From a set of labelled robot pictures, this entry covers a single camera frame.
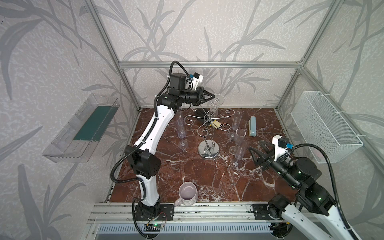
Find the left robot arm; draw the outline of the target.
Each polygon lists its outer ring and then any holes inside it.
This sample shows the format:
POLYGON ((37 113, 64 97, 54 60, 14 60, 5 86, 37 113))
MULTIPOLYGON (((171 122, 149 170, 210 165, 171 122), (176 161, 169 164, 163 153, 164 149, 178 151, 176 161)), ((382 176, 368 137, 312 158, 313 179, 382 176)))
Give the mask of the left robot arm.
POLYGON ((133 201, 133 212, 141 213, 145 219, 155 218, 161 213, 157 190, 161 160, 155 154, 166 127, 183 104, 199 106, 215 98, 213 93, 199 86, 202 79, 202 75, 190 75, 180 62, 173 61, 165 86, 154 98, 154 115, 149 124, 133 146, 126 146, 124 156, 111 170, 110 179, 115 184, 139 182, 142 197, 133 201), (135 178, 116 178, 115 172, 124 161, 128 161, 135 178))

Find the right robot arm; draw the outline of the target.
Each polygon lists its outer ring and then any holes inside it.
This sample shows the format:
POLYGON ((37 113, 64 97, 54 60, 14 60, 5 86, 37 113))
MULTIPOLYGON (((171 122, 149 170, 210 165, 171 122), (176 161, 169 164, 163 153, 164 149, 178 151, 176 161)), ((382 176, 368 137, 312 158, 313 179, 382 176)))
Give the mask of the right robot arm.
POLYGON ((348 223, 342 210, 332 164, 326 153, 314 144, 293 146, 289 139, 279 139, 272 143, 261 141, 263 151, 249 147, 256 166, 263 170, 273 170, 296 191, 295 202, 281 194, 269 200, 261 210, 251 208, 255 217, 269 217, 276 221, 270 230, 276 239, 284 239, 295 227, 310 240, 359 240, 361 237, 348 223), (330 194, 317 183, 322 175, 316 164, 306 157, 289 160, 290 154, 303 147, 317 150, 326 160, 330 172, 333 193, 330 194))

